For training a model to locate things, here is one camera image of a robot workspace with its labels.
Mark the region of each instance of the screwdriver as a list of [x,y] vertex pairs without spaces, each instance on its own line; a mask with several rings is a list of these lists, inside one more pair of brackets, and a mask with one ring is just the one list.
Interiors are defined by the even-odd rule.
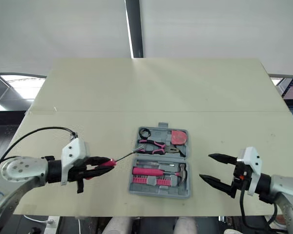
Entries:
[[133,151],[131,151],[129,154],[125,155],[124,157],[119,158],[118,160],[114,160],[113,158],[105,163],[102,163],[100,166],[106,166],[106,167],[113,167],[117,165],[117,162],[120,160],[123,160],[125,157],[128,157],[129,155],[132,155],[140,150],[144,149],[144,146],[139,146],[138,148],[134,149]]

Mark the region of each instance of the pink hammer handle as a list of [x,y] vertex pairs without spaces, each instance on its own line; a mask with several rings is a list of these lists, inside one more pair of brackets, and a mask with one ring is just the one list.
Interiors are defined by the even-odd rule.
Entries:
[[134,167],[132,170],[134,175],[145,175],[145,176],[163,176],[164,172],[159,169],[151,169],[151,168],[140,168]]

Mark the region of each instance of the white wall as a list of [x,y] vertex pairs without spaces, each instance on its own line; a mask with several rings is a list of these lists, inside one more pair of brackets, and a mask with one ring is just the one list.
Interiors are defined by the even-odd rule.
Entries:
[[47,75],[63,57],[130,57],[123,0],[0,0],[0,72]]
[[293,74],[293,0],[140,3],[145,57],[251,57]]

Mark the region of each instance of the hammer head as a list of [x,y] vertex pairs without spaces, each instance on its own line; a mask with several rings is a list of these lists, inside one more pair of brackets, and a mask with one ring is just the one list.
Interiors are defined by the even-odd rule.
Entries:
[[179,177],[181,178],[180,182],[179,182],[179,185],[180,184],[183,184],[187,178],[187,171],[186,171],[186,164],[185,163],[181,163],[179,165],[180,167],[180,172],[178,173],[179,174]]

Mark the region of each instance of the pink pliers handle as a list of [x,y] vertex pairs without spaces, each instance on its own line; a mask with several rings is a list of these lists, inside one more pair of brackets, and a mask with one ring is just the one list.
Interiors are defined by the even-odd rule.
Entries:
[[141,153],[141,154],[148,154],[148,155],[164,155],[165,154],[166,144],[163,143],[163,142],[157,142],[157,141],[154,141],[154,140],[138,140],[138,143],[140,143],[140,144],[151,144],[151,145],[155,145],[157,147],[160,147],[160,149],[153,150],[153,151],[140,150],[139,153]]

